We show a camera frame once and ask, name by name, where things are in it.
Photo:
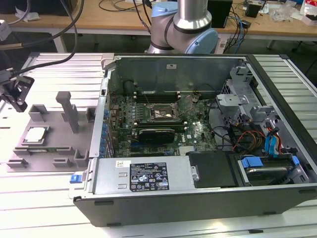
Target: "barcode label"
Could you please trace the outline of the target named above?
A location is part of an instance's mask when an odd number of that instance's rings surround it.
[[[115,162],[115,167],[116,168],[126,168],[130,167],[131,160],[117,160]]]

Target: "wooden desk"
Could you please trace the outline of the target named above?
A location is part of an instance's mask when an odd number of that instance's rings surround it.
[[[138,18],[136,12],[109,12],[98,7],[100,0],[85,0],[84,10],[76,26],[79,33],[83,34],[118,34],[118,35],[148,35]],[[268,14],[258,14],[257,18],[246,17],[244,11],[236,8],[241,0],[234,0],[233,7],[235,12],[242,18],[252,23],[246,38],[249,39],[267,39],[267,40],[294,40],[294,41],[317,41],[317,27],[307,26],[303,22],[294,19],[293,22],[273,22]],[[120,7],[132,7],[133,3],[121,2]],[[110,0],[105,0],[102,7],[115,9]],[[147,19],[142,6],[138,7],[141,17],[145,22]],[[31,22],[20,22],[12,27],[13,31],[27,32],[48,32],[56,34],[69,23],[67,16],[49,16],[40,15],[41,20]],[[14,15],[0,14],[0,19],[8,22],[16,20]],[[232,19],[228,20],[224,29],[217,29],[219,33],[219,42],[216,53],[222,54],[225,43],[235,32],[236,26]],[[55,39],[57,51],[66,52],[62,38]]]

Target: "white sticker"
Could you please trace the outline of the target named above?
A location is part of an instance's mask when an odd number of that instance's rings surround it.
[[[117,160],[115,162],[115,167],[116,168],[126,168],[130,167],[131,160]]]
[[[177,65],[176,64],[167,64],[166,69],[176,69]]]

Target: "motherboard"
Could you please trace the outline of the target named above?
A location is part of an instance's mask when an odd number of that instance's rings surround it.
[[[180,94],[173,103],[170,99],[157,103],[151,97],[136,99],[116,93],[109,99],[105,111],[109,111],[116,158],[177,156],[217,148],[206,121],[210,99]]]

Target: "electronic device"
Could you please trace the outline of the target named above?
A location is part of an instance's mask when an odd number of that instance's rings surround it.
[[[225,28],[231,10],[232,0],[208,0],[208,11],[212,15],[212,28]]]
[[[254,56],[104,54],[102,65],[73,191],[94,226],[280,214],[316,197],[316,143]]]
[[[246,16],[256,18],[261,7],[262,4],[259,1],[248,2]]]
[[[77,0],[65,0],[68,9],[72,12],[77,5]],[[25,11],[27,7],[26,0],[1,0],[0,13],[12,14],[16,13],[15,7],[21,11]],[[57,16],[67,16],[60,0],[32,0],[30,12],[37,12],[38,14],[51,14]]]

